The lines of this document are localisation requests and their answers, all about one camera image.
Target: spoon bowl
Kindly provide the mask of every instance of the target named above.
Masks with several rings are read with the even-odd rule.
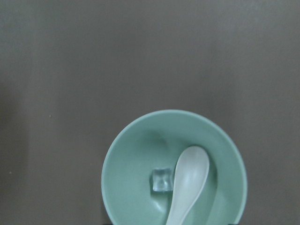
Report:
[[[210,161],[198,146],[188,147],[180,155],[174,176],[172,204],[166,225],[182,225],[206,182]]]

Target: gray tabletop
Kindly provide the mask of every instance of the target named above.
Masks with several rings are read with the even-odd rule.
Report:
[[[300,2],[0,1],[0,224],[110,223],[115,136],[201,114],[248,175],[241,225],[300,222]]]

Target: clear ice cube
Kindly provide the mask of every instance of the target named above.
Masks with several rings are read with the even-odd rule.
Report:
[[[155,192],[173,190],[173,176],[170,168],[152,170],[152,189]]]

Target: spoon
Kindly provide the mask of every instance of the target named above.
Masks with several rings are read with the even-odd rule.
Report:
[[[172,204],[166,225],[182,225],[207,179],[210,161],[203,148],[191,146],[180,155],[174,175]]]

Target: bowl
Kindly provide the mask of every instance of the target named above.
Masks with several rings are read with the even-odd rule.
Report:
[[[203,192],[184,225],[238,224],[247,197],[247,176],[231,138],[215,123],[182,110],[146,114],[112,142],[102,169],[104,205],[113,225],[164,225],[171,192],[151,191],[155,168],[175,169],[182,151],[197,145],[210,158]]]

